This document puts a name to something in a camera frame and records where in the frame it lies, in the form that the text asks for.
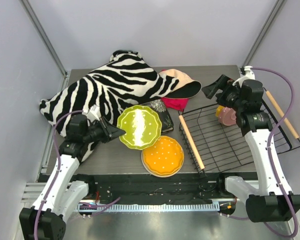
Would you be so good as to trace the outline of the black square plate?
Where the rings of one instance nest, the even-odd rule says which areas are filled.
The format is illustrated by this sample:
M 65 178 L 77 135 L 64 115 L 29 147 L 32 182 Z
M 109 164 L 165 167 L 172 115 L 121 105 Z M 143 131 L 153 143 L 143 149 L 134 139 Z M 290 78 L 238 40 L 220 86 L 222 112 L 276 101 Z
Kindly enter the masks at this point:
M 165 103 L 161 99 L 153 100 L 150 102 L 146 102 L 142 104 L 143 106 L 147 106 L 155 111 L 159 119 L 161 121 L 161 133 L 165 134 L 174 130 L 174 123 L 171 118 L 171 115 L 165 105 Z

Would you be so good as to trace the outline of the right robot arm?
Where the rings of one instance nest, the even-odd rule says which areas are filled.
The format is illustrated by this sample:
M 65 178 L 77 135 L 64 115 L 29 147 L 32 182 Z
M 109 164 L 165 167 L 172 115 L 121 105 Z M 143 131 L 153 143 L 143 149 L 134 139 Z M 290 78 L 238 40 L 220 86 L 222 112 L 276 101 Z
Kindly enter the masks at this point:
M 223 175 L 216 193 L 223 198 L 233 194 L 245 205 L 254 222 L 287 222 L 300 209 L 300 194 L 294 194 L 282 171 L 276 152 L 271 118 L 262 109 L 263 84 L 255 79 L 238 83 L 222 74 L 202 88 L 204 95 L 235 111 L 236 124 L 247 142 L 255 165 L 258 188 L 237 175 Z

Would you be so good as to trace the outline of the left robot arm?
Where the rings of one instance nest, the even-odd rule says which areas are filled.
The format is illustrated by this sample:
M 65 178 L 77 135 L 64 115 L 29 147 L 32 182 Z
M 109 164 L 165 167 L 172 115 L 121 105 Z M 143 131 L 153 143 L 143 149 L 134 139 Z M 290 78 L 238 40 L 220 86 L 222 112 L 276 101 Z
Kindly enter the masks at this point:
M 42 192 L 30 208 L 24 207 L 19 222 L 26 240 L 61 240 L 67 221 L 79 202 L 92 199 L 97 192 L 93 177 L 80 174 L 71 180 L 83 161 L 90 143 L 108 143 L 126 132 L 104 117 L 88 120 L 76 113 L 66 127 L 66 138 L 57 147 L 57 160 Z

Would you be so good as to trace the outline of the green dotted plate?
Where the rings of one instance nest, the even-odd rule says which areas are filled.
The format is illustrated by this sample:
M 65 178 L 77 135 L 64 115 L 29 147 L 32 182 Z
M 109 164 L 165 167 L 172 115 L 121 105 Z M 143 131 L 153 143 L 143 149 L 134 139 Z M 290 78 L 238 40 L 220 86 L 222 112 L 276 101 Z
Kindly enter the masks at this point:
M 125 133 L 119 140 L 129 149 L 144 150 L 161 136 L 162 122 L 157 112 L 145 105 L 126 108 L 117 119 L 117 127 Z

